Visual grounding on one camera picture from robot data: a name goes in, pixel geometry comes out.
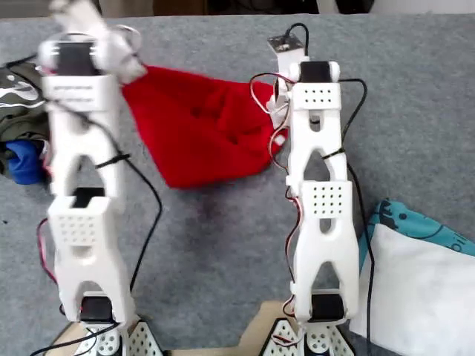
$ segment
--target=gray carpet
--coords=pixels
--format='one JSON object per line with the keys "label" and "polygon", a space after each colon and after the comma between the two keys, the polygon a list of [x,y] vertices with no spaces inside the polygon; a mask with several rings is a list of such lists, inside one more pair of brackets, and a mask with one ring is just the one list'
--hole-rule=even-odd
{"label": "gray carpet", "polygon": [[[266,38],[296,21],[310,28],[314,59],[334,59],[343,77],[359,76],[368,83],[366,105],[346,144],[367,209],[392,197],[475,237],[475,16],[122,22],[144,35],[147,63],[246,81],[254,73],[276,69]],[[0,60],[30,54],[55,29],[47,19],[0,22]],[[360,95],[359,86],[344,85],[344,119]],[[138,312],[153,317],[151,326],[166,349],[235,345],[261,301],[288,295],[282,251],[295,211],[284,199],[283,174],[269,168],[227,184],[171,190],[138,140],[127,110],[121,129],[124,150],[159,188],[165,204],[137,280]],[[313,163],[314,177],[324,175],[318,167]],[[85,182],[92,177],[88,170],[82,174]],[[156,204],[131,172],[126,178],[128,209],[117,224],[131,268]],[[39,267],[34,236],[50,201],[38,186],[0,179],[1,355],[28,355],[48,345],[66,324],[58,312],[57,291]],[[349,336],[365,355],[364,339]],[[377,347],[373,354],[393,355]]]}

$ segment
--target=blue fabric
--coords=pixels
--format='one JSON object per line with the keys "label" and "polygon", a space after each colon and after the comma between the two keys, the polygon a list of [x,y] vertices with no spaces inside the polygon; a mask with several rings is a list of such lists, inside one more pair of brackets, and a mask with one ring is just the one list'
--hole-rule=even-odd
{"label": "blue fabric", "polygon": [[[382,200],[368,222],[370,241],[376,224],[386,225],[388,228],[413,239],[424,240],[440,246],[450,248],[456,252],[475,256],[475,243],[449,229],[447,226],[426,217],[423,214],[411,211],[401,202]],[[363,268],[364,258],[368,247],[364,235],[359,240],[359,269]]]}
{"label": "blue fabric", "polygon": [[27,140],[9,141],[5,144],[16,157],[8,160],[8,171],[17,184],[35,184],[42,181],[42,164],[36,146]]}

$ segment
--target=dark green fabric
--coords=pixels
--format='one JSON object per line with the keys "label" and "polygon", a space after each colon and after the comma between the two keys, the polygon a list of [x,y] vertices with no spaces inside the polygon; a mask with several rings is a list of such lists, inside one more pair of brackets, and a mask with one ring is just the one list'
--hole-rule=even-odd
{"label": "dark green fabric", "polygon": [[9,176],[12,153],[4,143],[15,139],[33,140],[39,147],[40,140],[49,140],[41,76],[33,63],[0,67],[0,174]]}

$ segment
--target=cable tie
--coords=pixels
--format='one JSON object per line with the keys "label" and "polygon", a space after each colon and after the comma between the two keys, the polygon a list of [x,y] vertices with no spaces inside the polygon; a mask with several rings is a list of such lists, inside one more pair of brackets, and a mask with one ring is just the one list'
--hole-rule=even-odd
{"label": "cable tie", "polygon": [[332,154],[327,154],[326,156],[323,156],[322,159],[323,161],[330,158],[330,157],[333,157],[333,156],[336,156],[337,154],[344,154],[345,150],[344,150],[344,147],[341,146],[341,148],[335,152],[333,152]]}
{"label": "cable tie", "polygon": [[96,167],[96,169],[104,168],[107,165],[113,165],[115,163],[123,161],[124,159],[129,159],[130,156],[131,156],[130,154],[119,154],[115,157],[112,157],[110,160],[105,161],[104,163],[100,163],[100,164],[96,165],[95,167]]}

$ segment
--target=white robot foot plate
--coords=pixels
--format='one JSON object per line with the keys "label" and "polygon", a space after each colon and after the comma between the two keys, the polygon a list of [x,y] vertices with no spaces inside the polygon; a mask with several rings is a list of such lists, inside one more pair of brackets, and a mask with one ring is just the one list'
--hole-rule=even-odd
{"label": "white robot foot plate", "polygon": [[[105,343],[110,342],[107,338],[104,340],[99,336],[97,342],[94,343],[94,339],[90,339],[82,342],[75,355],[81,356],[100,356],[108,355],[106,353],[101,353],[100,350],[107,350],[108,345]],[[125,354],[119,353],[121,356],[163,356],[163,351],[158,346],[157,341],[155,340],[153,334],[150,331],[147,323],[145,321],[140,321],[135,327],[134,331],[128,338],[128,350]]]}
{"label": "white robot foot plate", "polygon": [[355,356],[352,346],[334,325],[307,324],[307,334],[298,347],[279,346],[273,341],[273,335],[297,340],[290,322],[286,318],[279,318],[275,321],[260,356]]}

